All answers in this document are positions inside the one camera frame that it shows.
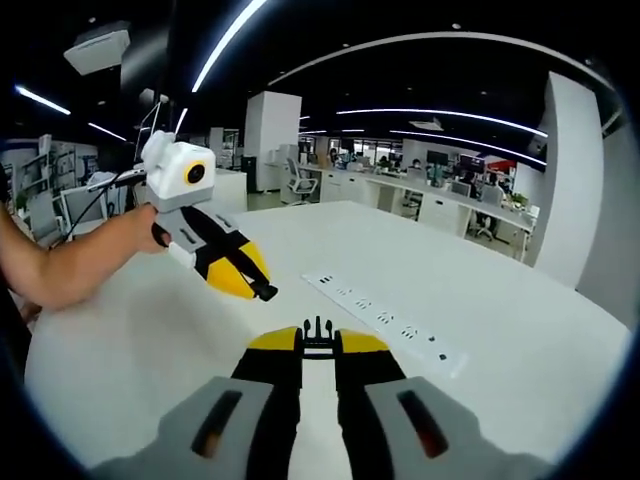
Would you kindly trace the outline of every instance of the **camera lens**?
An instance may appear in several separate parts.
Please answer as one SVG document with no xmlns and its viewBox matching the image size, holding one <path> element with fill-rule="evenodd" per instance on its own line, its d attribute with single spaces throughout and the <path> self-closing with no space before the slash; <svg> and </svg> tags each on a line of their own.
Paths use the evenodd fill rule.
<svg viewBox="0 0 640 480">
<path fill-rule="evenodd" d="M 204 165 L 194 165 L 187 174 L 187 181 L 191 184 L 198 183 L 204 177 Z"/>
</svg>

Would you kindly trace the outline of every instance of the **white cabinet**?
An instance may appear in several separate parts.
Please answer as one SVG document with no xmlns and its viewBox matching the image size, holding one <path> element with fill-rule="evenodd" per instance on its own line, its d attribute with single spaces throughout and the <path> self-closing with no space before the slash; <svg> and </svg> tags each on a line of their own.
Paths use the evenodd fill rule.
<svg viewBox="0 0 640 480">
<path fill-rule="evenodd" d="M 353 174 L 343 174 L 342 183 L 340 184 L 340 194 L 342 200 L 351 200 L 352 202 L 362 203 L 364 180 Z"/>
<path fill-rule="evenodd" d="M 335 172 L 323 172 L 320 185 L 321 202 L 337 202 L 342 200 L 342 174 Z"/>
<path fill-rule="evenodd" d="M 471 211 L 456 202 L 425 194 L 418 222 L 464 238 Z"/>
</svg>

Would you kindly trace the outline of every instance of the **white pillar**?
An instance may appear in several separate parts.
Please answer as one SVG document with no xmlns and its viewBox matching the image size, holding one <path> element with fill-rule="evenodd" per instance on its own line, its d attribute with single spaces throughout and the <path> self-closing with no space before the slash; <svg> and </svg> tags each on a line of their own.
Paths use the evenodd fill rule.
<svg viewBox="0 0 640 480">
<path fill-rule="evenodd" d="M 329 137 L 316 137 L 315 154 L 318 156 L 319 165 L 330 166 L 331 162 L 327 160 L 329 156 Z"/>
<path fill-rule="evenodd" d="M 547 170 L 527 263 L 570 288 L 578 285 L 600 215 L 603 147 L 595 94 L 550 72 Z"/>
<path fill-rule="evenodd" d="M 262 92 L 249 99 L 244 132 L 244 155 L 257 157 L 258 190 L 280 188 L 277 168 L 265 165 L 280 145 L 297 145 L 302 97 Z"/>
<path fill-rule="evenodd" d="M 216 155 L 216 164 L 220 164 L 222 159 L 224 128 L 211 128 L 209 130 L 209 148 Z"/>
</svg>

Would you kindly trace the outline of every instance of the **computer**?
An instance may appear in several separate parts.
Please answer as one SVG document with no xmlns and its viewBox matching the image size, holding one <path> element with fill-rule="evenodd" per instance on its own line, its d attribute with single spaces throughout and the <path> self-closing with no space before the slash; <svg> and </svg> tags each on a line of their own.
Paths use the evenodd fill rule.
<svg viewBox="0 0 640 480">
<path fill-rule="evenodd" d="M 469 155 L 460 155 L 459 167 L 473 173 L 484 173 L 484 160 Z"/>
<path fill-rule="evenodd" d="M 433 163 L 434 165 L 449 165 L 449 155 L 429 150 L 427 152 L 427 163 Z"/>
</svg>

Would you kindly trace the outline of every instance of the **computer monitor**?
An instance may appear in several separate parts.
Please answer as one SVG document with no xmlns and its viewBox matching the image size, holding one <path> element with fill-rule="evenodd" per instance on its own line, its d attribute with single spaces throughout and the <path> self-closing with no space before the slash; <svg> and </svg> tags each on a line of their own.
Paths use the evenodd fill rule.
<svg viewBox="0 0 640 480">
<path fill-rule="evenodd" d="M 449 165 L 449 155 L 441 152 L 427 152 L 427 163 L 433 163 L 434 165 Z"/>
<path fill-rule="evenodd" d="M 343 138 L 340 142 L 340 146 L 347 150 L 348 152 L 353 152 L 355 150 L 355 145 L 353 144 L 353 138 Z"/>
<path fill-rule="evenodd" d="M 484 160 L 481 158 L 471 157 L 469 155 L 460 155 L 460 169 L 473 173 L 484 173 Z"/>
<path fill-rule="evenodd" d="M 457 193 L 458 195 L 468 197 L 471 195 L 471 185 L 467 185 L 462 182 L 451 182 L 451 193 Z"/>
</svg>

